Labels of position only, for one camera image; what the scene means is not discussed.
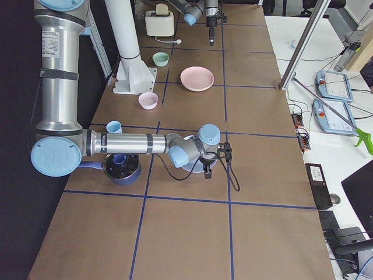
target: blue framed tablet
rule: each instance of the blue framed tablet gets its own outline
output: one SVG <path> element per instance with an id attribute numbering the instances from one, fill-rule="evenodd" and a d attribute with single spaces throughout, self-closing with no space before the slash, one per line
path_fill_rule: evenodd
<path id="1" fill-rule="evenodd" d="M 347 101 L 327 98 L 324 98 L 323 101 L 356 125 Z M 319 100 L 315 99 L 313 107 L 318 123 L 325 133 L 357 136 L 357 133 L 348 123 L 324 106 Z"/>
<path id="2" fill-rule="evenodd" d="M 344 73 L 320 70 L 317 72 L 316 82 L 321 97 L 354 101 L 349 78 Z"/>

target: green clip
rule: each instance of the green clip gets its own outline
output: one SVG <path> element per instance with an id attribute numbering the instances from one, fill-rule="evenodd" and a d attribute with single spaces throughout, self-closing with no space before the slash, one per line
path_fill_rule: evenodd
<path id="1" fill-rule="evenodd" d="M 355 147 L 358 147 L 362 143 L 362 141 L 364 141 L 364 144 L 367 147 L 368 152 L 371 155 L 373 155 L 373 143 L 371 141 L 371 136 L 372 135 L 370 133 L 366 133 L 366 132 L 362 131 L 359 128 L 356 129 L 356 133 L 358 133 L 358 135 L 359 135 L 359 141 L 357 142 Z"/>

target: white table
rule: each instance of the white table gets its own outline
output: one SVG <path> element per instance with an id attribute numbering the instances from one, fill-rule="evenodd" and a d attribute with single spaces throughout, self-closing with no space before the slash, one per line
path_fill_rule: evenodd
<path id="1" fill-rule="evenodd" d="M 294 43 L 296 44 L 297 40 L 301 37 L 308 19 L 274 16 L 267 16 L 265 18 L 276 55 L 277 65 L 280 73 L 283 74 L 295 50 L 292 45 L 294 45 Z M 296 70 L 297 79 L 305 85 L 314 85 L 317 71 L 333 60 L 333 58 L 329 57 L 335 57 L 342 49 L 343 45 L 333 30 L 332 25 L 327 19 L 322 19 L 303 53 L 302 61 L 299 63 Z M 328 69 L 333 71 L 333 67 L 329 68 L 329 66 L 324 70 Z M 367 84 L 358 72 L 348 72 L 346 70 L 343 72 L 347 74 L 349 78 L 352 78 L 349 80 L 351 88 L 369 90 Z M 315 86 L 310 87 L 310 89 L 313 92 L 316 91 Z M 291 82 L 287 94 L 290 99 L 306 103 L 311 111 L 314 97 L 305 89 L 301 88 L 300 85 Z M 353 92 L 353 96 L 354 102 L 352 104 L 354 106 L 367 111 L 373 111 L 373 95 L 369 93 Z M 305 104 L 296 104 L 301 106 L 303 111 L 307 110 Z M 298 112 L 300 110 L 295 107 L 294 111 Z M 351 112 L 354 117 L 367 116 L 367 113 L 362 113 L 354 108 L 351 108 Z M 329 193 L 337 194 L 341 198 L 341 203 L 335 205 L 330 210 L 333 210 L 341 228 L 358 226 L 364 232 L 365 230 L 361 222 L 343 191 L 341 181 L 373 160 L 373 156 L 367 152 L 363 143 L 357 148 L 354 147 L 358 140 L 356 137 L 323 133 L 315 116 L 311 118 L 311 112 L 303 114 L 303 122 L 305 129 L 310 134 L 311 146 L 311 150 L 306 151 L 303 155 L 304 163 L 321 164 Z M 356 120 L 356 124 L 363 131 L 373 133 L 372 118 Z M 336 279 L 342 279 L 342 273 L 336 261 L 332 261 L 332 265 Z"/>

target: blue cable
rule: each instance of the blue cable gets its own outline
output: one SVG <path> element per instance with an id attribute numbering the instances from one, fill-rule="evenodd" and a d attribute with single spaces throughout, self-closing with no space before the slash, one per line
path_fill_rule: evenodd
<path id="1" fill-rule="evenodd" d="M 355 280 L 357 280 L 357 278 L 360 277 L 360 275 L 363 273 L 364 268 L 369 264 L 369 262 L 370 262 L 371 260 L 373 260 L 373 256 L 370 257 L 370 259 L 367 260 L 367 261 L 365 262 L 365 264 L 364 264 L 363 267 L 361 268 L 359 274 L 356 276 Z"/>

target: pink bowl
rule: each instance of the pink bowl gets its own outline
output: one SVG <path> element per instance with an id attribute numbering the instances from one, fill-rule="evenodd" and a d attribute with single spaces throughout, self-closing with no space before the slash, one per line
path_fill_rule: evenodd
<path id="1" fill-rule="evenodd" d="M 209 89 L 214 84 L 214 75 L 211 71 L 199 66 L 192 66 L 182 71 L 180 79 L 183 86 L 194 92 Z"/>
<path id="2" fill-rule="evenodd" d="M 157 106 L 158 95 L 154 92 L 144 92 L 139 96 L 139 103 L 144 109 L 153 109 Z"/>

